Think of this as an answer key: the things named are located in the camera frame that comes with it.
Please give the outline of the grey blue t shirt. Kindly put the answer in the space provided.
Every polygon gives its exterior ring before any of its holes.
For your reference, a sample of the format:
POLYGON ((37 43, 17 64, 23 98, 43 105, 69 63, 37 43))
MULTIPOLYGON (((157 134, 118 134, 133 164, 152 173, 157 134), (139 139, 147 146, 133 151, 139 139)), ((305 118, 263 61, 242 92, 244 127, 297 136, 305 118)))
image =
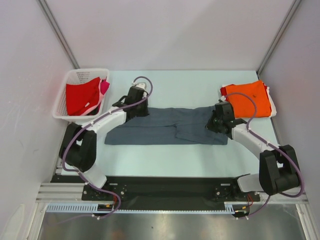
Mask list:
POLYGON ((106 145, 226 145, 228 137, 206 129, 214 106, 149 108, 106 134, 106 145))

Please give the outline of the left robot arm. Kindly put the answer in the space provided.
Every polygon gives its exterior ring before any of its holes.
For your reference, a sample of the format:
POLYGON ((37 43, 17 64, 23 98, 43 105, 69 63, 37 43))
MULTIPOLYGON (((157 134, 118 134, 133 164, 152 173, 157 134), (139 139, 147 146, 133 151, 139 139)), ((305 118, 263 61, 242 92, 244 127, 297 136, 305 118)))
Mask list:
POLYGON ((97 142, 129 120, 147 116, 148 96, 145 83, 134 83, 128 94, 106 113, 87 123, 71 123, 66 128, 58 154, 62 168, 77 173, 87 184, 93 185, 93 194, 100 200, 110 196, 111 188, 105 184, 107 177, 96 164, 97 142))

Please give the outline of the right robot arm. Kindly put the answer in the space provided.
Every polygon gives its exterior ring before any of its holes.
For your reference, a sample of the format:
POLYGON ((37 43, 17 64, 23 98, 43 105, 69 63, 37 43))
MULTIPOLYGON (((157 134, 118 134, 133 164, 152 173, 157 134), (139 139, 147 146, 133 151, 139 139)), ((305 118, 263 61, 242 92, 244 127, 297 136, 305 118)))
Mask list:
POLYGON ((300 191, 292 198, 304 192, 305 183, 299 168, 295 149, 290 145, 275 146, 250 129, 249 122, 235 118, 232 105, 219 102, 214 105, 212 115, 205 128, 241 144, 258 160, 257 174, 247 174, 237 178, 237 184, 230 188, 231 196, 242 201, 249 192, 264 192, 269 196, 285 193, 299 187, 300 191))

